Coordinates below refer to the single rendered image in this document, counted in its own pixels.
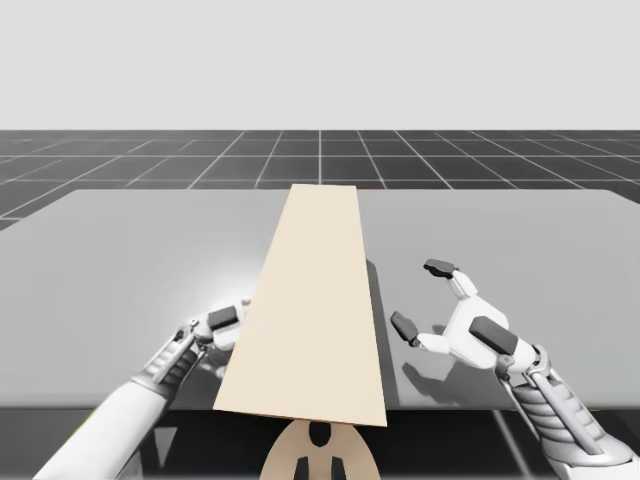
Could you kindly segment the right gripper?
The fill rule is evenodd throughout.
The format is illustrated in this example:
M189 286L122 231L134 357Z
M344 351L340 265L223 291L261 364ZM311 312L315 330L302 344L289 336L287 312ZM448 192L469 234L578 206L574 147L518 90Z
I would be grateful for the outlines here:
M512 358L509 371L525 371L538 360L534 347L510 331L502 312L476 296L474 283L454 264L428 259L423 268L434 277L444 278L459 300L443 336L421 333L412 320L394 312L390 321L404 342L432 353L450 353L480 370L494 370L501 356Z

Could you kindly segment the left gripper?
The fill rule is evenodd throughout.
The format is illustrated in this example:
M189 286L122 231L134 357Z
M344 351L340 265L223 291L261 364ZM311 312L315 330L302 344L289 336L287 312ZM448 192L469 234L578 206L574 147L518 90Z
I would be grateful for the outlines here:
M201 358L201 370L224 370L235 348L243 320L246 318L250 298L239 304L207 313L195 327L196 345Z

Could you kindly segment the tall board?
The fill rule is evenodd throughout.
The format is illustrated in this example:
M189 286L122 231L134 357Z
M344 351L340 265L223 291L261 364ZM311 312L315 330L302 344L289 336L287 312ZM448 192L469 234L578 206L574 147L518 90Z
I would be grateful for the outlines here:
M213 407L386 426L355 187L291 187Z

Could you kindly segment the tan robot part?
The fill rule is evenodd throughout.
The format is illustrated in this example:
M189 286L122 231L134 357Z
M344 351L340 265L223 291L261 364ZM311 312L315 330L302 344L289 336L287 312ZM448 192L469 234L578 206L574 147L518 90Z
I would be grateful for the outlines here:
M294 480L298 462L306 458L308 480L334 480L335 459L340 460L346 480L381 480L378 467L366 442L349 424L331 423L330 437L323 446L310 436L311 422L292 421L269 451L259 480Z

